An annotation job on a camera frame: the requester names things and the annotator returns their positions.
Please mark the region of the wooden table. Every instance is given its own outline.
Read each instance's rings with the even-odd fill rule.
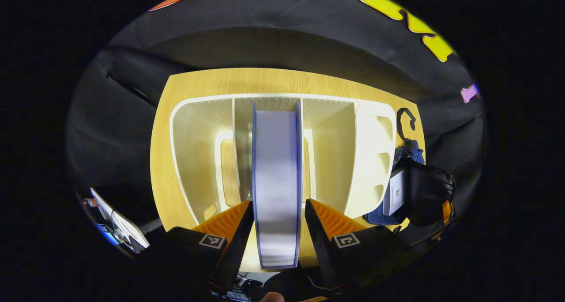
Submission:
[[[172,110],[184,99],[236,93],[321,94],[384,102],[389,104],[394,111],[407,107],[417,119],[416,131],[411,130],[410,118],[404,114],[401,119],[404,136],[416,139],[420,148],[424,150],[424,159],[426,157],[424,133],[418,107],[415,103],[374,87],[317,73],[270,68],[211,69],[172,75],[165,85],[157,107],[151,135],[150,155],[151,185],[153,186],[159,217],[165,230],[168,231],[176,226],[189,229],[196,226],[196,221],[194,221],[186,206],[173,164],[169,131],[169,119]],[[397,147],[404,145],[404,141],[399,135],[397,135],[396,145]],[[226,195],[228,195],[228,190],[234,191],[237,189],[237,185],[226,186],[226,183],[224,183]],[[367,227],[372,226],[361,217],[355,220]],[[406,219],[401,226],[404,228],[407,225],[408,220]],[[317,265],[316,253],[313,249],[303,210],[299,260],[305,268]],[[252,227],[249,235],[240,271],[270,271],[260,268],[255,226]]]

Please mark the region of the light wood surface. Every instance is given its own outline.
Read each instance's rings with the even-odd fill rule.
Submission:
[[[302,71],[270,69],[270,68],[226,68],[211,69],[196,72],[180,73],[169,77],[163,90],[161,100],[155,115],[153,133],[151,135],[151,185],[155,204],[159,217],[165,230],[180,226],[184,228],[196,227],[196,221],[192,218],[186,201],[180,189],[178,178],[175,173],[170,141],[170,116],[175,106],[184,99],[207,97],[210,95],[237,94],[237,93],[307,93],[334,95],[337,97],[364,99],[384,102],[394,111],[407,107],[416,117],[416,131],[412,131],[409,125],[410,118],[404,114],[401,123],[404,136],[416,139],[420,148],[424,150],[426,158],[426,147],[424,145],[424,133],[420,122],[418,107],[403,98],[388,92],[369,87],[361,83],[344,80],[336,77],[319,75]],[[396,146],[404,144],[397,135]],[[222,151],[222,182],[226,202],[230,205],[238,203],[238,185],[234,175],[234,144],[231,140],[225,140],[220,145]],[[305,160],[307,160],[307,149],[305,149]],[[304,180],[309,181],[309,171],[305,164]],[[309,184],[305,181],[304,198],[309,197]],[[355,219],[361,224],[370,227],[363,218]],[[408,225],[406,219],[402,228]],[[316,254],[313,249],[312,240],[302,210],[302,226],[299,260],[304,267],[317,265]],[[256,245],[255,226],[249,235],[244,258],[241,262],[242,272],[268,272],[261,270]]]

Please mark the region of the purple sticker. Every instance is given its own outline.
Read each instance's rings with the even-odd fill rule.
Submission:
[[[461,97],[465,103],[469,103],[472,97],[477,96],[478,98],[481,97],[480,93],[478,92],[477,86],[473,83],[467,89],[461,89]]]

